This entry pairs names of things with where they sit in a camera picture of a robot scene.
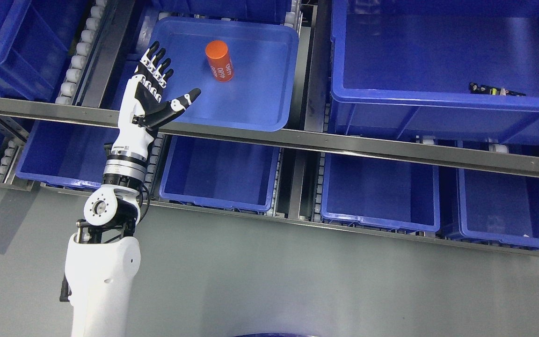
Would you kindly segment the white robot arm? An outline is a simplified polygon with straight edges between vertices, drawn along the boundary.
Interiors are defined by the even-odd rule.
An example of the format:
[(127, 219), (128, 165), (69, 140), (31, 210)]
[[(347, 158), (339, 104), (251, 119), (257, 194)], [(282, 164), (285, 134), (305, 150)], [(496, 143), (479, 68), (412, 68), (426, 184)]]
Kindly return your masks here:
[(141, 251), (134, 233), (144, 218), (153, 144), (161, 126), (180, 117), (201, 90), (165, 102), (173, 75), (166, 50), (154, 41), (128, 79), (118, 114), (118, 137), (105, 145), (102, 184), (88, 196), (71, 235), (60, 301), (73, 307), (73, 337), (124, 337), (129, 297)]

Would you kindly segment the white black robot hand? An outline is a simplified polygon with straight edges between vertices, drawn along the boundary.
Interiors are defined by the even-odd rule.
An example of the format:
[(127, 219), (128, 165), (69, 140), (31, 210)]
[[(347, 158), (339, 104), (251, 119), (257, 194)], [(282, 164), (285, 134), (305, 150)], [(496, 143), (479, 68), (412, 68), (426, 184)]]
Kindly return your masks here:
[(174, 70), (171, 58), (164, 58), (166, 49), (154, 41), (127, 82), (118, 115), (118, 152), (150, 152), (159, 129), (180, 117), (201, 95), (202, 90), (190, 92), (171, 101), (162, 100), (163, 92)]

